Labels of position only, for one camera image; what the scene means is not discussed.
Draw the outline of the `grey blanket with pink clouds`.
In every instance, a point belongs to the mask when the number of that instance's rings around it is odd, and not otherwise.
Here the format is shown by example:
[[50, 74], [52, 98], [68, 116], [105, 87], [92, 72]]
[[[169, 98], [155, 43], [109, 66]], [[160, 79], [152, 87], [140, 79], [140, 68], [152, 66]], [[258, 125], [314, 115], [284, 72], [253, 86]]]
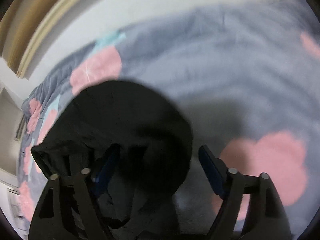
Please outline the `grey blanket with pink clouds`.
[[205, 6], [122, 28], [59, 62], [22, 105], [28, 227], [47, 178], [31, 154], [84, 89], [129, 81], [193, 133], [178, 239], [319, 238], [319, 22], [305, 0]]

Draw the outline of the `wooden window frame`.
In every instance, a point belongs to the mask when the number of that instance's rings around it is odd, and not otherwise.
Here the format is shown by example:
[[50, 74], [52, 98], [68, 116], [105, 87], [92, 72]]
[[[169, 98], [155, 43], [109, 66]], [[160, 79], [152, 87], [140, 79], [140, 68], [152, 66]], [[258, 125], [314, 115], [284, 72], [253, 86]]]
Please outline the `wooden window frame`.
[[43, 40], [80, 0], [4, 0], [1, 3], [1, 58], [20, 79]]

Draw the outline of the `black hooded jacket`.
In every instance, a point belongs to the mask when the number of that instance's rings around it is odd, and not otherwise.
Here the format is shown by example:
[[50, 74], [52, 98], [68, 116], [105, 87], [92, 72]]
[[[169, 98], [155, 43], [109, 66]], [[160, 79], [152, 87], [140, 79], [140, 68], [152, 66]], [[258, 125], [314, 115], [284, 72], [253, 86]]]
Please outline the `black hooded jacket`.
[[192, 155], [189, 122], [129, 81], [84, 89], [31, 154], [47, 180], [90, 169], [91, 193], [114, 239], [178, 239], [173, 196]]

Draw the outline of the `white bookshelf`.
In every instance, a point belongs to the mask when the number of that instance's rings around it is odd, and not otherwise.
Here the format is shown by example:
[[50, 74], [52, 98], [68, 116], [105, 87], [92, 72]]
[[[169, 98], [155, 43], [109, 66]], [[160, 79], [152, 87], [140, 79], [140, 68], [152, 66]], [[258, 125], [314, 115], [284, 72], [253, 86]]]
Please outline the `white bookshelf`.
[[14, 92], [15, 77], [1, 59], [1, 187], [18, 189], [16, 176], [21, 141], [17, 139], [23, 118], [22, 99]]

